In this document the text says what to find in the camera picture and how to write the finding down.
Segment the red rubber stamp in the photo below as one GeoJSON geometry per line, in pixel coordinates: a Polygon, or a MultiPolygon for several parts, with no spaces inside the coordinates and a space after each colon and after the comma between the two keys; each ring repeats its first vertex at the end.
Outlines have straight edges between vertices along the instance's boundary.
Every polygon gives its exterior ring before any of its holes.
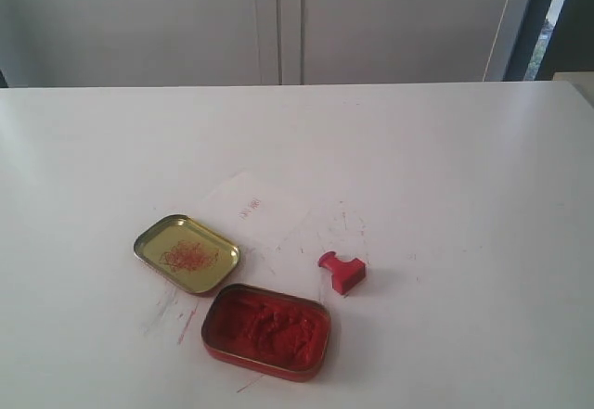
{"type": "Polygon", "coordinates": [[[331,286],[342,296],[349,293],[367,275],[367,267],[361,260],[353,258],[348,262],[341,261],[335,251],[324,253],[317,265],[330,272],[331,286]]]}

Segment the red ink paste tin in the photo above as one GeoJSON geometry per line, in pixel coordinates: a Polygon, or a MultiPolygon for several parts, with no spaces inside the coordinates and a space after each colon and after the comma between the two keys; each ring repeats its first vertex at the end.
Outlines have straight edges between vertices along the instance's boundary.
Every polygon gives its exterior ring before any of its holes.
{"type": "Polygon", "coordinates": [[[330,332],[330,314],[314,300],[232,284],[213,300],[201,337],[219,361],[306,381],[324,363],[330,332]]]}

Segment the white paper sheet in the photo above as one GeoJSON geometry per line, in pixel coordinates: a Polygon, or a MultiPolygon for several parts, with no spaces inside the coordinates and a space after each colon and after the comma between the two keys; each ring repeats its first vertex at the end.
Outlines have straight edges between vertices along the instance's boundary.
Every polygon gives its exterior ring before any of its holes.
{"type": "Polygon", "coordinates": [[[307,213],[306,204],[290,192],[243,172],[202,199],[196,217],[240,244],[274,249],[307,213]]]}

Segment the gold tin lid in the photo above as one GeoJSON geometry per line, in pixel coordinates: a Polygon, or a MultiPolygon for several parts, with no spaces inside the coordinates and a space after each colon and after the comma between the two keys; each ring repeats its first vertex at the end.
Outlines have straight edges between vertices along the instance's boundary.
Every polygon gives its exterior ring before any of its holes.
{"type": "Polygon", "coordinates": [[[215,290],[235,270],[239,247],[183,214],[160,219],[136,239],[135,256],[192,295],[215,290]]]}

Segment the white cabinet doors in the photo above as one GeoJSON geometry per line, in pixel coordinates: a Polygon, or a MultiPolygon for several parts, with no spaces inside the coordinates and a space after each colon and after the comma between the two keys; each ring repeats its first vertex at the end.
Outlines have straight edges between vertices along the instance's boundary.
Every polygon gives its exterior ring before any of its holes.
{"type": "Polygon", "coordinates": [[[488,82],[528,0],[1,0],[15,85],[488,82]]]}

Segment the adjacent white side table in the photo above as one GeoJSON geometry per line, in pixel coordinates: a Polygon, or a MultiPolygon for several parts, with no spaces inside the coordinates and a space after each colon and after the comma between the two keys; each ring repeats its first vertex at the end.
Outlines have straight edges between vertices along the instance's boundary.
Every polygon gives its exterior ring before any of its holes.
{"type": "Polygon", "coordinates": [[[572,84],[580,94],[590,103],[594,99],[594,72],[593,71],[565,71],[556,72],[554,81],[566,81],[572,84]]]}

